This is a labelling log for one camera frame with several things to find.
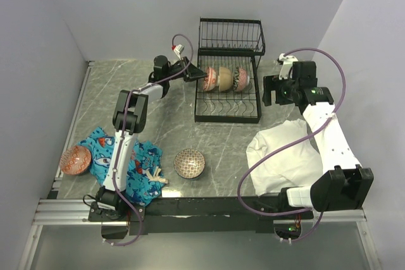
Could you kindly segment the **orange floral patterned bowl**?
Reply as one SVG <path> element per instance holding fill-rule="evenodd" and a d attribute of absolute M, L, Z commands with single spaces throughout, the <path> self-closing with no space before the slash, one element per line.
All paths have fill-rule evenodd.
<path fill-rule="evenodd" d="M 203 82 L 203 91 L 209 92 L 217 86 L 218 74 L 217 71 L 212 67 L 206 68 L 206 77 Z"/>

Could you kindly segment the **grey floral patterned bowl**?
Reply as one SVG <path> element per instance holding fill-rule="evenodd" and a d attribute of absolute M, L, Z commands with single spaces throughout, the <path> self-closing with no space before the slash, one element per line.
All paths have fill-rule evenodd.
<path fill-rule="evenodd" d="M 218 70 L 218 90 L 224 92 L 230 90 L 233 87 L 234 76 L 232 71 L 224 66 L 219 67 Z"/>

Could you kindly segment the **black wire dish rack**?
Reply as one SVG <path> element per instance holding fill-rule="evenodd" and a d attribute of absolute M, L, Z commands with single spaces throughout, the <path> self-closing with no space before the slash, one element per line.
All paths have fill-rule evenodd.
<path fill-rule="evenodd" d="M 258 123 L 261 117 L 258 65 L 265 55 L 266 43 L 261 21 L 231 18 L 201 18 L 197 67 L 217 71 L 229 68 L 233 75 L 237 67 L 250 76 L 249 85 L 241 92 L 220 92 L 217 86 L 203 91 L 204 79 L 196 84 L 194 119 L 207 123 Z"/>

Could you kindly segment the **red geometric patterned bowl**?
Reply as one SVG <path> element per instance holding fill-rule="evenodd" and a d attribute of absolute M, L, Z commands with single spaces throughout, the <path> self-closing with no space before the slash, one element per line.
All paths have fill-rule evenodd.
<path fill-rule="evenodd" d="M 195 149 L 181 150 L 174 158 L 175 172 L 182 178 L 194 180 L 200 177 L 205 169 L 206 160 L 201 152 Z"/>

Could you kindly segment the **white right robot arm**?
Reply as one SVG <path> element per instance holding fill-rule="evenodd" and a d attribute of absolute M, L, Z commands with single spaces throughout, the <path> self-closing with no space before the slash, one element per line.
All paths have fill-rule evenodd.
<path fill-rule="evenodd" d="M 320 153 L 323 174 L 310 186 L 287 187 L 280 192 L 277 211 L 292 218 L 300 207 L 318 212 L 360 209 L 374 180 L 370 168 L 354 156 L 335 114 L 333 97 L 317 85 L 316 64 L 280 56 L 278 75 L 263 79 L 263 102 L 294 104 L 300 110 Z"/>

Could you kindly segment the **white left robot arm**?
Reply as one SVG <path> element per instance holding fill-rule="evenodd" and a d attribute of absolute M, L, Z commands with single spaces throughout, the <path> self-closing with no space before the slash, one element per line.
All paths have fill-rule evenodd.
<path fill-rule="evenodd" d="M 101 185 L 96 201 L 104 207 L 105 215 L 111 220 L 122 219 L 126 215 L 126 207 L 132 205 L 126 196 L 127 190 L 132 191 L 135 203 L 145 206 L 161 193 L 161 184 L 166 181 L 160 178 L 159 169 L 155 169 L 155 175 L 151 176 L 151 161 L 147 162 L 147 167 L 130 166 L 138 134 L 146 124 L 147 105 L 167 94 L 170 80 L 183 78 L 185 82 L 193 82 L 205 77 L 207 73 L 196 68 L 186 57 L 179 57 L 176 63 L 171 64 L 166 56 L 157 56 L 145 86 L 120 92 L 113 113 L 115 136 L 97 137 L 90 170 Z"/>

